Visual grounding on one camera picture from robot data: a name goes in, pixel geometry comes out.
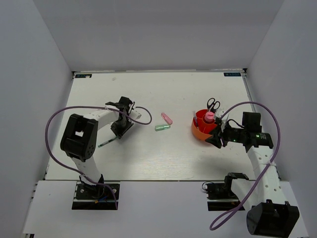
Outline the black handled scissors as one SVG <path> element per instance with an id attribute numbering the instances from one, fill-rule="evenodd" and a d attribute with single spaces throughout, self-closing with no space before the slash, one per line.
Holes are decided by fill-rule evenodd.
<path id="1" fill-rule="evenodd" d="M 210 98 L 207 101 L 207 109 L 209 112 L 215 113 L 220 107 L 220 102 L 217 101 L 215 98 Z"/>

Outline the green transparent plastic case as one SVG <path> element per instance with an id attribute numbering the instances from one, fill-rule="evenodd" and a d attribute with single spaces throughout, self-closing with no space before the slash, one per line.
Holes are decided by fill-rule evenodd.
<path id="1" fill-rule="evenodd" d="M 161 124 L 161 125 L 156 125 L 155 126 L 155 131 L 163 131 L 166 129 L 170 129 L 170 125 L 169 124 Z"/>

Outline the pink transparent plastic case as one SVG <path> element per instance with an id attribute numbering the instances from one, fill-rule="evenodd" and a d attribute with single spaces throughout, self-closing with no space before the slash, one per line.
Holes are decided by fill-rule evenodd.
<path id="1" fill-rule="evenodd" d="M 172 125 L 173 121 L 172 119 L 165 113 L 161 113 L 161 117 L 164 119 L 164 121 L 168 124 L 168 125 Z"/>

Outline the blue ink pen refill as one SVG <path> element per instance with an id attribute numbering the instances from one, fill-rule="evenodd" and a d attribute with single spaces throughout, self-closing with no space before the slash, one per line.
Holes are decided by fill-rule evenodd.
<path id="1" fill-rule="evenodd" d="M 198 120 L 197 120 L 197 115 L 196 115 L 196 111 L 193 111 L 193 119 L 196 125 L 196 128 L 199 129 L 199 125 L 198 125 Z"/>

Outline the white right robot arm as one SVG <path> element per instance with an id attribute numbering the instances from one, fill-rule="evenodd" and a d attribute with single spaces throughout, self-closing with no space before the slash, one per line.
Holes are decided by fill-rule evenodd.
<path id="1" fill-rule="evenodd" d="M 228 173 L 222 183 L 208 183 L 206 190 L 210 200 L 238 199 L 233 210 L 247 211 L 248 232 L 255 236 L 287 238 L 295 227 L 300 212 L 290 205 L 280 184 L 275 151 L 270 134 L 262 132 L 261 114 L 244 112 L 240 128 L 230 126 L 229 121 L 216 118 L 216 127 L 210 132 L 207 143 L 217 148 L 229 142 L 245 147 L 257 178 L 250 182 L 244 173 Z"/>

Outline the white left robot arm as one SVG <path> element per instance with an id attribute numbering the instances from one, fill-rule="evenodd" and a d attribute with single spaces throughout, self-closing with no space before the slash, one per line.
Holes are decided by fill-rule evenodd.
<path id="1" fill-rule="evenodd" d="M 68 119 L 60 148 L 83 173 L 80 181 L 88 186 L 87 191 L 94 198 L 101 197 L 105 191 L 103 175 L 93 158 L 98 131 L 110 125 L 111 131 L 120 139 L 133 125 L 129 118 L 133 106 L 134 102 L 129 98 L 121 97 L 117 103 L 108 102 L 104 108 L 85 115 L 72 114 Z"/>

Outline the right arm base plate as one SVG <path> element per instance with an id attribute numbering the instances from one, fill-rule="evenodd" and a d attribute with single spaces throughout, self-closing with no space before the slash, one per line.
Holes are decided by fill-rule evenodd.
<path id="1" fill-rule="evenodd" d="M 234 179 L 249 180 L 243 173 L 228 173 L 223 182 L 206 181 L 202 184 L 202 190 L 207 194 L 208 211 L 229 211 L 240 204 L 231 190 Z"/>

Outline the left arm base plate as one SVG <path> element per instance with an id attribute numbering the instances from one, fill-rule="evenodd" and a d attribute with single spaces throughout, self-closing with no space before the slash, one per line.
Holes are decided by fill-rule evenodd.
<path id="1" fill-rule="evenodd" d="M 75 187 L 72 210 L 117 210 L 112 192 L 102 186 L 95 190 L 82 183 Z"/>

